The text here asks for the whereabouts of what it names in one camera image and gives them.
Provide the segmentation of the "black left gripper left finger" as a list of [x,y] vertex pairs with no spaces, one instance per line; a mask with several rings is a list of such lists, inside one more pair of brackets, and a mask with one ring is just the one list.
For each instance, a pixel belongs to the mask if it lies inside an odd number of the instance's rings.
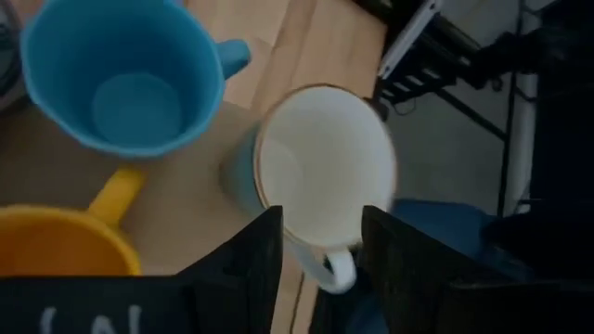
[[0,334],[268,334],[282,209],[170,276],[0,278]]

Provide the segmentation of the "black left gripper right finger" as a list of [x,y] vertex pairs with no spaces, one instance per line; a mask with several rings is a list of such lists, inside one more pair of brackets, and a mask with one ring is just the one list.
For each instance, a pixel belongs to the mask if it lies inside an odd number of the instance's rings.
[[389,334],[594,334],[594,208],[367,206],[362,236]]

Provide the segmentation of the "yellow mug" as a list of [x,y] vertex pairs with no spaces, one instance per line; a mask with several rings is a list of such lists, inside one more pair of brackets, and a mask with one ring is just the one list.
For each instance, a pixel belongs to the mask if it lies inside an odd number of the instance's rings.
[[84,211],[0,207],[0,277],[139,276],[140,260],[120,228],[145,175],[115,172]]

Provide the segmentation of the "grey-blue mug white handle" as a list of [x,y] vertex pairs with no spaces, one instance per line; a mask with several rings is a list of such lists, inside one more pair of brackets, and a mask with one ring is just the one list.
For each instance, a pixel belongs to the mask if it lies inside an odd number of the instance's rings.
[[222,161],[220,178],[252,216],[281,207],[284,241],[303,271],[341,294],[356,282],[350,249],[362,239],[363,209],[390,208],[397,161],[369,102],[318,83],[275,103]]

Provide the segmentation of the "blue mug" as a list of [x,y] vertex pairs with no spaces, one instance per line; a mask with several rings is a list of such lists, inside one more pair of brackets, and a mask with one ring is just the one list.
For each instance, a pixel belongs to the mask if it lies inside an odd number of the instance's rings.
[[159,157],[197,139],[252,59],[178,0],[46,0],[20,36],[32,102],[86,147]]

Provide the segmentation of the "white tube leg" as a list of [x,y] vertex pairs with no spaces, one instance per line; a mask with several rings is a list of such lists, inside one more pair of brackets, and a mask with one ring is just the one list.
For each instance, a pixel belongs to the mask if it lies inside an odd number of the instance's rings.
[[511,118],[504,215],[528,210],[528,206],[521,204],[520,200],[528,199],[530,196],[536,131],[536,103],[524,100],[518,91],[528,98],[535,98],[537,82],[535,74],[519,75],[517,79]]

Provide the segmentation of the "white bar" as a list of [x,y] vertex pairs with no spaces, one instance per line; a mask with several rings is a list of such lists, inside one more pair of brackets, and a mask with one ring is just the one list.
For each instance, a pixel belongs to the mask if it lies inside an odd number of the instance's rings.
[[378,71],[380,79],[387,79],[408,49],[419,38],[423,30],[441,9],[443,0],[422,0],[420,7],[412,15],[404,29],[397,34],[386,54],[381,59]]

